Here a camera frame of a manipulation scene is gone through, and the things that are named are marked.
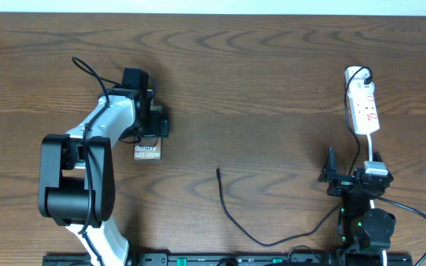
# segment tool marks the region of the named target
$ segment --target power cord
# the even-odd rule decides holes
[[[137,143],[140,143],[141,142],[141,134],[138,132],[135,136],[134,136],[134,140],[133,141],[125,141],[125,140],[122,140],[122,139],[118,139],[119,141],[121,141],[122,143],[125,143],[125,144],[137,144]]]
[[[83,139],[82,139],[82,146],[83,146],[83,153],[84,153],[84,161],[85,161],[85,168],[87,170],[87,182],[88,182],[88,212],[87,212],[87,218],[85,219],[85,223],[83,224],[83,228],[78,232],[78,234],[83,234],[85,233],[85,231],[88,228],[89,225],[89,221],[91,220],[92,217],[92,210],[93,210],[93,178],[92,178],[92,169],[91,169],[91,165],[89,162],[89,150],[88,150],[88,143],[87,143],[87,138],[88,138],[88,132],[91,131],[91,128],[93,126],[93,124],[95,123],[95,121],[98,119],[98,117],[100,117],[101,114],[103,114],[103,112],[109,108],[109,96],[108,96],[108,91],[107,88],[104,86],[103,80],[102,78],[100,78],[100,76],[95,72],[95,70],[93,70],[87,63],[83,62],[80,58],[77,57],[72,57],[72,62],[81,70],[83,70],[84,72],[90,74],[91,76],[95,77],[96,80],[99,82],[99,84],[101,85],[101,88],[103,89],[103,93],[104,93],[104,97],[106,98],[106,102],[103,105],[103,108],[100,109],[100,111],[98,111],[95,115],[93,115],[93,117],[88,121],[88,123],[85,124],[85,128],[83,131]]]
[[[103,259],[101,258],[101,254],[93,246],[93,243],[92,243],[91,239],[88,237],[87,232],[84,232],[81,236],[87,242],[87,245],[88,245],[89,249],[92,250],[92,252],[95,254],[96,260],[98,261],[99,265],[100,266],[104,266]]]
[[[220,189],[220,203],[221,203],[221,208],[223,209],[226,217],[228,217],[228,219],[234,225],[236,225],[236,227],[241,232],[243,232],[250,240],[252,240],[254,243],[256,243],[256,244],[258,244],[259,246],[262,246],[262,247],[274,247],[275,245],[282,244],[282,243],[287,242],[287,241],[292,240],[292,239],[297,239],[297,238],[300,238],[300,237],[310,236],[310,235],[314,234],[318,230],[318,228],[320,228],[320,226],[325,222],[325,220],[327,218],[329,218],[333,214],[333,212],[335,212],[339,207],[341,207],[341,203],[340,203],[336,207],[334,207],[333,209],[331,209],[331,211],[329,211],[325,215],[325,217],[323,217],[323,219],[321,221],[319,221],[319,223],[315,227],[315,229],[313,229],[312,231],[310,231],[308,233],[301,233],[301,234],[298,234],[298,235],[295,235],[295,236],[287,237],[285,239],[279,240],[279,241],[271,243],[271,244],[264,244],[264,243],[258,241],[257,239],[255,239],[253,236],[251,236],[246,230],[244,230],[244,228],[240,224],[238,224],[236,222],[236,220],[234,220],[234,218],[231,216],[231,214],[229,214],[228,210],[226,209],[226,206],[225,206],[225,203],[224,203],[224,199],[223,199],[223,186],[221,185],[221,172],[220,172],[220,168],[219,167],[216,169],[216,178],[218,179],[218,187]]]
[[[369,160],[373,160],[373,141],[371,139],[371,134],[366,134],[366,137],[368,138],[368,156]]]
[[[112,83],[112,84],[114,84],[115,85],[115,88],[118,88],[118,87],[121,87],[121,84],[119,84],[118,82],[116,82],[116,81],[111,81],[111,80],[109,80],[109,79],[107,79],[107,78],[103,78],[103,77],[100,77],[98,74],[96,74],[96,72],[94,72],[94,71],[89,71],[89,70],[86,70],[84,67],[82,67],[82,66],[80,66],[80,64],[78,64],[78,62],[77,61],[79,61],[81,64],[83,64],[87,69],[91,69],[91,67],[89,67],[86,63],[84,63],[82,60],[80,60],[79,58],[76,58],[76,60],[74,61],[73,59],[74,58],[76,58],[76,57],[72,57],[72,62],[79,68],[79,69],[81,69],[81,70],[83,70],[85,73],[87,73],[88,75],[91,75],[91,76],[93,76],[93,77],[95,77],[97,80],[102,80],[102,81],[106,81],[106,82],[108,82],[108,83]]]
[[[398,203],[398,202],[395,202],[395,201],[393,201],[393,200],[389,200],[389,199],[383,198],[383,197],[381,197],[381,196],[379,196],[379,195],[376,195],[376,194],[374,194],[374,193],[370,192],[369,190],[367,190],[366,188],[364,188],[364,186],[362,185],[362,181],[361,181],[361,179],[360,179],[360,178],[358,178],[358,179],[357,179],[357,182],[356,182],[356,183],[357,183],[357,184],[358,184],[358,186],[362,189],[362,191],[363,191],[365,194],[367,194],[369,197],[371,197],[371,198],[373,198],[373,199],[381,200],[381,201],[383,201],[383,202],[389,203],[389,204],[391,204],[391,205],[395,205],[395,206],[400,207],[400,208],[403,208],[404,210],[407,210],[407,211],[413,212],[413,213],[415,213],[415,214],[418,214],[419,216],[421,216],[421,217],[423,217],[424,219],[426,219],[426,214],[422,213],[422,212],[421,212],[421,211],[419,211],[419,210],[416,210],[416,209],[414,209],[414,208],[412,208],[412,207],[409,207],[409,206],[403,205],[402,203]],[[418,262],[417,262],[414,266],[420,266],[420,265],[423,263],[423,261],[424,261],[424,260],[426,260],[426,251],[425,251],[425,253],[423,254],[423,256],[419,259],[419,261],[418,261]]]
[[[356,76],[357,73],[359,73],[361,70],[363,69],[367,69],[369,71],[369,77],[367,77],[364,81],[364,84],[370,84],[373,80],[373,71],[367,67],[367,66],[363,66],[360,69],[358,69],[348,80],[348,83],[346,84],[346,90],[345,90],[345,116],[346,116],[346,126],[348,126],[348,130],[349,132],[351,132],[351,134],[353,135],[354,139],[356,140],[356,144],[358,146],[358,150],[356,152],[356,155],[354,156],[353,159],[353,163],[351,164],[351,167],[349,168],[349,172],[348,172],[348,176],[351,176],[351,174],[353,173],[353,168],[354,168],[354,164],[356,163],[356,160],[358,159],[359,153],[361,152],[361,145],[359,144],[359,140],[358,137],[356,136],[356,133],[354,133],[353,129],[351,129],[351,126],[349,125],[349,117],[348,117],[348,102],[346,100],[346,94],[348,93],[349,90],[349,85],[351,84],[351,81],[353,80],[353,78]]]

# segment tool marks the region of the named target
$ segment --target wood grain surface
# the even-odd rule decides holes
[[[117,81],[124,67],[142,67],[168,107],[162,161],[134,162],[123,143],[113,150],[113,215],[140,246],[282,253],[338,245],[333,216],[310,237],[257,246],[223,214],[214,171],[222,167],[231,214],[261,241],[311,230],[339,202],[317,183],[327,148],[343,173],[356,150],[342,103],[343,71],[354,64],[374,72],[374,149],[395,177],[386,196],[426,213],[426,18],[0,13],[0,265],[84,251],[37,207],[42,138],[76,126],[101,91],[73,55]],[[426,221],[376,204],[396,215],[391,250],[416,262]]]

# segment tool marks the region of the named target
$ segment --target white robotic arm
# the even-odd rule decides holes
[[[124,266],[128,258],[129,243],[111,216],[115,202],[111,148],[132,135],[168,137],[163,109],[151,110],[148,80],[141,69],[126,68],[123,82],[101,95],[84,121],[66,134],[49,134],[42,141],[39,210],[80,239],[92,265]],[[62,170],[74,168],[86,169],[85,178],[63,176]]]

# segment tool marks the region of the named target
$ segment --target power strip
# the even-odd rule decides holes
[[[360,68],[360,66],[350,66],[346,69],[346,84]],[[369,76],[370,73],[367,69],[361,69],[351,80],[347,92],[356,134],[370,134],[379,129],[379,119],[374,101],[374,83],[365,84],[364,82]]]

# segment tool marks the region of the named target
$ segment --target wire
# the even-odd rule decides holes
[[[84,161],[85,161],[85,168],[87,170],[87,182],[88,182],[88,212],[87,212],[87,218],[85,219],[85,223],[83,224],[83,228],[78,232],[78,234],[83,234],[88,228],[89,221],[92,218],[92,210],[93,210],[93,178],[92,178],[92,169],[89,162],[89,150],[88,150],[88,144],[87,144],[87,138],[88,138],[88,132],[91,131],[91,128],[95,121],[100,117],[103,112],[109,108],[109,96],[107,88],[104,86],[104,83],[100,76],[93,70],[87,63],[83,62],[80,58],[72,57],[72,62],[81,70],[84,72],[90,74],[91,76],[95,77],[96,80],[100,83],[101,88],[103,89],[104,96],[106,98],[106,102],[103,105],[103,108],[100,109],[93,117],[88,121],[88,123],[85,124],[84,131],[83,131],[83,139],[82,139],[82,146],[83,146],[83,153],[84,153]],[[80,66],[81,63],[84,65],[88,70]]]
[[[137,144],[137,143],[140,143],[142,139],[141,139],[141,134],[138,132],[138,134],[136,136],[134,136],[133,141],[125,141],[125,140],[122,140],[122,139],[118,139],[118,140],[121,141],[122,143],[125,143],[125,144]]]
[[[371,133],[366,134],[366,137],[368,137],[369,160],[372,161],[373,160],[373,142],[372,142],[372,139],[371,139]]]
[[[389,199],[383,198],[381,196],[378,196],[378,195],[370,192],[369,190],[367,190],[366,188],[364,188],[364,186],[362,185],[362,181],[361,181],[360,178],[357,179],[357,184],[362,189],[362,191],[364,191],[364,193],[367,194],[369,197],[372,197],[374,199],[378,199],[378,200],[381,200],[383,202],[389,203],[391,205],[395,205],[397,207],[403,208],[403,209],[405,209],[407,211],[410,211],[410,212],[413,212],[415,214],[418,214],[419,216],[421,216],[424,219],[426,219],[426,214],[422,213],[419,210],[416,210],[416,209],[414,209],[412,207],[403,205],[402,203],[395,202],[395,201],[393,201],[391,199],[389,200]],[[423,254],[423,256],[419,259],[419,261],[414,266],[420,266],[423,263],[424,260],[426,260],[426,251],[425,251],[425,253]]]
[[[99,265],[104,266],[103,259],[101,258],[101,254],[95,249],[95,246],[93,246],[93,243],[91,239],[88,237],[87,232],[83,233],[81,237],[85,239],[85,241],[87,242],[88,248],[92,250],[93,254],[95,254],[96,260],[98,261]]]
[[[78,64],[78,62],[80,62],[81,64],[83,64],[88,70],[86,70],[85,68],[83,68],[82,66],[80,66],[79,64]],[[89,67],[87,64],[85,64],[85,62],[83,62],[82,60],[80,60],[79,58],[77,58],[77,57],[72,57],[72,62],[79,68],[79,69],[81,69],[81,70],[83,70],[85,73],[87,73],[88,75],[91,75],[91,76],[93,76],[93,77],[95,77],[98,81],[99,80],[101,80],[101,81],[106,81],[106,82],[109,82],[109,83],[113,83],[116,87],[119,87],[119,86],[121,86],[121,84],[119,84],[118,82],[116,82],[116,81],[111,81],[111,80],[109,80],[109,79],[107,79],[107,78],[102,78],[102,77],[100,77],[99,75],[97,75],[94,71],[93,71],[93,69],[91,69],[91,67]]]
[[[315,256],[315,258],[318,259],[318,262],[322,262],[322,260],[315,254],[315,252],[311,248],[309,248],[308,246],[306,246],[306,245],[298,245],[295,248],[292,248],[290,250],[290,252],[288,253],[288,255],[287,255],[287,261],[288,262],[291,262],[291,260],[292,260],[291,256],[292,256],[293,253],[295,253],[295,250],[297,248],[307,248]]]
[[[219,187],[219,189],[220,189],[220,203],[221,203],[221,208],[223,209],[223,211],[224,211],[224,213],[225,213],[225,215],[226,215],[226,217],[228,217],[228,219],[234,224],[234,225],[236,225],[236,227],[241,231],[241,232],[243,232],[250,240],[252,240],[254,243],[256,243],[256,244],[258,244],[259,246],[262,246],[262,247],[274,247],[275,245],[278,245],[278,244],[282,244],[282,243],[284,243],[284,242],[287,242],[287,241],[289,241],[289,240],[292,240],[292,239],[297,239],[297,238],[299,238],[299,237],[304,237],[304,236],[310,236],[311,234],[313,234],[313,233],[315,233],[317,230],[318,230],[318,228],[320,228],[320,226],[323,224],[323,222],[327,219],[327,218],[329,218],[329,216],[331,216],[332,214],[333,214],[333,212],[335,212],[340,206],[341,206],[341,203],[340,204],[338,204],[336,207],[334,207],[333,209],[331,209],[331,211],[329,211],[326,215],[325,215],[325,217],[323,217],[323,219],[321,220],[321,221],[319,221],[319,223],[318,223],[318,225],[315,227],[315,229],[313,229],[312,231],[310,231],[310,232],[308,232],[308,233],[301,233],[301,234],[298,234],[298,235],[295,235],[295,236],[290,236],[290,237],[287,237],[287,238],[285,238],[285,239],[282,239],[282,240],[279,240],[279,241],[277,241],[277,242],[274,242],[274,243],[271,243],[271,244],[264,244],[264,243],[262,243],[262,242],[259,242],[258,240],[256,240],[253,236],[251,236],[246,230],[244,230],[244,228],[240,225],[240,224],[238,224],[237,222],[236,222],[236,220],[234,220],[234,218],[231,216],[231,214],[229,214],[229,212],[228,212],[228,210],[226,209],[226,206],[225,206],[225,203],[224,203],[224,199],[223,199],[223,186],[221,185],[221,172],[220,172],[220,168],[218,167],[217,169],[216,169],[216,178],[218,179],[218,187]]]
[[[359,144],[359,140],[358,137],[356,136],[356,133],[354,133],[354,131],[351,129],[350,125],[349,125],[349,117],[348,117],[348,102],[346,100],[346,95],[348,94],[348,90],[349,90],[349,84],[351,83],[351,81],[353,80],[354,76],[356,76],[357,73],[359,73],[361,70],[363,69],[367,69],[369,71],[370,76],[367,79],[372,80],[373,77],[373,72],[372,70],[367,67],[367,66],[363,66],[361,68],[359,68],[348,80],[348,83],[346,84],[346,90],[345,90],[345,116],[346,116],[346,126],[348,126],[348,130],[349,132],[353,135],[354,139],[356,140],[356,144],[358,146],[358,150],[356,152],[356,155],[354,156],[353,159],[353,163],[351,164],[351,167],[349,168],[349,172],[348,172],[348,176],[351,176],[351,173],[353,172],[353,168],[354,168],[354,164],[356,163],[356,160],[358,159],[359,153],[361,152],[361,145]]]
[[[388,253],[385,250],[382,251],[382,266],[388,266]]]

